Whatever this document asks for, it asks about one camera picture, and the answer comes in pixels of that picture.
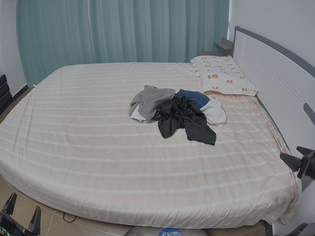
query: tile floor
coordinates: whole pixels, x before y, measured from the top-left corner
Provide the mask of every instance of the tile floor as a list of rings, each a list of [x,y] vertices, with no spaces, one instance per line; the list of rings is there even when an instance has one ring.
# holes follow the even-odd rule
[[[29,88],[16,101],[10,104],[10,106],[0,115],[0,123],[5,119],[14,106],[32,89],[33,87]],[[0,175],[0,209],[13,192],[17,194],[17,199],[12,217],[25,228],[28,227],[35,207],[37,205],[41,207],[41,236],[124,236],[128,230],[132,228],[132,226],[128,225],[111,224],[82,217],[77,217],[71,224],[66,223],[62,218],[62,211],[48,207],[26,196],[13,188],[9,183],[2,179],[2,176]],[[73,215],[65,215],[65,219],[67,220],[72,220],[73,218]],[[263,221],[260,221],[253,226],[242,226],[231,229],[205,229],[205,231],[209,236],[265,236]]]

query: bed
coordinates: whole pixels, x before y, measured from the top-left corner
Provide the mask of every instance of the bed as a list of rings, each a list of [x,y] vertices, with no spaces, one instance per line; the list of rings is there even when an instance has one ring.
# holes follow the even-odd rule
[[[105,222],[199,229],[292,220],[301,181],[281,161],[290,151],[257,97],[207,93],[227,115],[222,128],[211,125],[211,146],[184,130],[164,139],[156,122],[132,120],[129,104],[146,84],[199,90],[188,63],[56,70],[0,124],[0,174],[39,202]]]

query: blue label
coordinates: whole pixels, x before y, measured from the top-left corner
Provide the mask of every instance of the blue label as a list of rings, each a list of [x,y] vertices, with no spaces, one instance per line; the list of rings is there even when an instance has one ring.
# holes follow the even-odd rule
[[[182,236],[181,232],[177,229],[166,228],[160,231],[158,236]]]

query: curtain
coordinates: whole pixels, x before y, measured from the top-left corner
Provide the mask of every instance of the curtain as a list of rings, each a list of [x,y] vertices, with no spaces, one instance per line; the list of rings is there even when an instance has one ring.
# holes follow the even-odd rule
[[[93,63],[87,0],[17,0],[16,23],[29,86],[64,65]]]
[[[64,65],[189,62],[227,37],[229,0],[18,0],[28,85]]]

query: fitted sheet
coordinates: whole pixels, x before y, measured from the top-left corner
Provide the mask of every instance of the fitted sheet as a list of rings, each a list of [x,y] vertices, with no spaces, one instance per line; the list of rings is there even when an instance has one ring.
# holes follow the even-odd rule
[[[162,138],[128,111],[145,84],[198,91],[191,64],[65,66],[0,124],[0,173],[26,195],[85,218],[140,226],[230,228],[290,222],[301,182],[255,97],[215,96],[227,123],[215,146]]]

